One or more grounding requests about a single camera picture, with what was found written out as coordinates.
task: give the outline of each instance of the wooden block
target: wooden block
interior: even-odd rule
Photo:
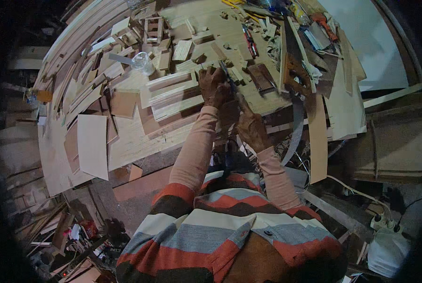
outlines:
[[[215,42],[211,43],[211,48],[214,50],[214,52],[216,52],[216,54],[217,54],[217,56],[219,57],[220,60],[228,59],[227,56],[225,55],[225,53],[222,51],[222,49],[220,49],[219,46],[217,46],[217,44],[215,44]]]
[[[173,61],[185,61],[191,50],[192,42],[186,40],[180,40],[175,46],[175,52],[173,53]]]
[[[238,44],[238,51],[243,61],[253,61],[252,54],[250,54],[246,44]]]
[[[143,174],[143,169],[134,164],[131,165],[131,173],[129,175],[129,181],[134,181],[140,178]]]
[[[107,103],[106,96],[100,98],[102,115],[107,116],[107,144],[111,144],[118,138],[117,127],[115,126],[115,121],[110,112],[109,104]]]
[[[214,40],[214,34],[211,31],[202,31],[191,36],[194,44],[202,44],[211,40]]]
[[[241,75],[241,73],[238,71],[236,67],[232,67],[231,71],[233,71],[233,74],[236,76],[239,82],[242,83],[244,81],[244,77]]]
[[[135,93],[132,92],[113,92],[110,99],[110,110],[112,115],[121,118],[132,119],[135,111]]]
[[[159,71],[167,71],[170,69],[170,60],[171,60],[171,48],[168,49],[165,53],[161,54],[161,58],[159,60],[159,67],[157,68]]]
[[[261,20],[259,20],[259,22],[260,22],[261,29],[262,29],[263,31],[267,31],[267,26],[266,26],[266,24],[264,23],[264,20],[263,20],[263,19],[261,19]]]
[[[158,51],[166,51],[170,47],[171,38],[164,39],[157,47]]]
[[[255,87],[259,92],[266,92],[274,86],[269,82],[269,80],[266,78],[264,72],[260,69],[262,67],[261,65],[266,68],[264,64],[257,64],[252,65],[248,67],[248,70],[250,72],[250,76],[252,77],[253,82],[255,83]]]
[[[191,35],[194,35],[196,32],[195,32],[195,29],[192,26],[191,22],[189,21],[189,19],[185,20],[185,24],[187,25],[187,28],[191,32]]]
[[[126,201],[132,197],[143,197],[152,194],[154,191],[162,190],[168,185],[172,167],[173,166],[164,168],[155,173],[113,188],[116,200]]]
[[[85,173],[108,181],[106,135],[106,116],[77,116],[77,145],[80,169]]]

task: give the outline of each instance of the plywood sheet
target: plywood sheet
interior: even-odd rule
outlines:
[[[80,169],[108,181],[106,135],[107,116],[78,115],[77,143]]]

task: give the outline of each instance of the wooden plank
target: wooden plank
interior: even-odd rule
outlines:
[[[175,52],[173,53],[173,61],[185,61],[191,50],[192,42],[187,40],[180,40],[175,46]]]
[[[110,107],[107,103],[106,96],[102,96],[100,98],[100,104],[102,115],[107,116],[107,144],[111,144],[118,138],[117,127],[115,126],[115,121],[113,120],[113,116],[110,113]]]
[[[134,164],[131,165],[131,173],[129,174],[129,181],[134,181],[140,178],[143,174],[143,169]]]
[[[305,99],[310,134],[310,184],[327,176],[327,133],[324,103],[319,95]]]
[[[168,185],[170,172],[173,166],[164,168],[155,173],[143,176],[137,180],[128,182],[113,188],[117,201],[126,201],[132,197],[142,197],[160,191]]]
[[[78,115],[77,117],[80,169],[108,181],[106,127],[106,116]]]
[[[222,49],[220,49],[219,46],[215,44],[215,42],[211,43],[211,48],[214,50],[214,52],[217,54],[220,60],[225,61],[226,59],[228,59],[225,53],[222,51]]]
[[[64,235],[64,232],[69,226],[71,226],[73,220],[74,215],[63,211],[61,218],[58,221],[57,228],[55,229],[54,237],[52,238],[52,246],[57,248],[58,252],[62,256],[65,256],[65,246],[68,240],[68,235]]]
[[[420,91],[420,90],[422,90],[422,82],[418,83],[414,86],[407,87],[405,89],[399,90],[397,92],[393,92],[393,93],[390,93],[390,94],[387,94],[387,95],[384,95],[384,96],[381,96],[381,97],[378,97],[378,98],[375,98],[375,99],[370,99],[368,101],[365,101],[364,102],[364,108],[369,108],[369,107],[372,107],[372,106],[375,106],[375,105],[378,105],[378,104],[381,104],[381,103],[384,103],[384,102],[387,102],[387,101],[390,101],[390,100],[393,100],[393,99],[400,98],[400,97],[408,95],[408,94],[415,93],[415,92]]]
[[[110,99],[112,115],[132,119],[136,105],[136,94],[131,92],[114,91]]]
[[[160,71],[167,71],[170,69],[170,60],[171,60],[171,48],[168,49],[165,53],[161,54],[161,59],[159,60],[159,67],[157,68]]]
[[[162,121],[204,102],[205,101],[203,100],[203,97],[201,95],[197,95],[185,100],[180,100],[176,103],[172,103],[159,109],[156,106],[151,106],[151,109],[153,111],[154,120]]]

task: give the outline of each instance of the yellow tool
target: yellow tool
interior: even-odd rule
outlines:
[[[222,0],[222,3],[224,3],[224,4],[226,4],[226,5],[228,5],[228,6],[231,6],[231,7],[234,7],[234,8],[236,8],[236,9],[238,9],[239,11],[241,11],[241,12],[243,12],[243,14],[245,13],[245,14],[247,14],[251,19],[253,19],[255,22],[257,22],[257,23],[260,23],[259,22],[259,20],[257,19],[257,18],[255,18],[254,16],[252,16],[251,14],[248,14],[248,13],[246,13],[243,9],[241,9],[241,8],[239,8],[239,7],[237,7],[234,3],[236,3],[236,4],[245,4],[245,2],[244,1],[242,1],[242,0],[236,0],[236,1],[231,1],[231,0]]]

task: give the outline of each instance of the wooden board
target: wooden board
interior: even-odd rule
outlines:
[[[108,181],[106,127],[106,116],[78,115],[77,117],[80,169]]]
[[[115,91],[110,99],[112,115],[132,119],[135,111],[136,94]]]
[[[168,185],[173,166],[151,173],[137,180],[113,188],[117,201],[126,201],[132,197],[141,197],[154,191],[162,190]]]
[[[324,103],[320,95],[305,100],[310,134],[310,184],[327,177],[327,133]]]
[[[175,46],[175,52],[173,53],[173,61],[185,61],[189,55],[192,42],[188,40],[180,40]]]

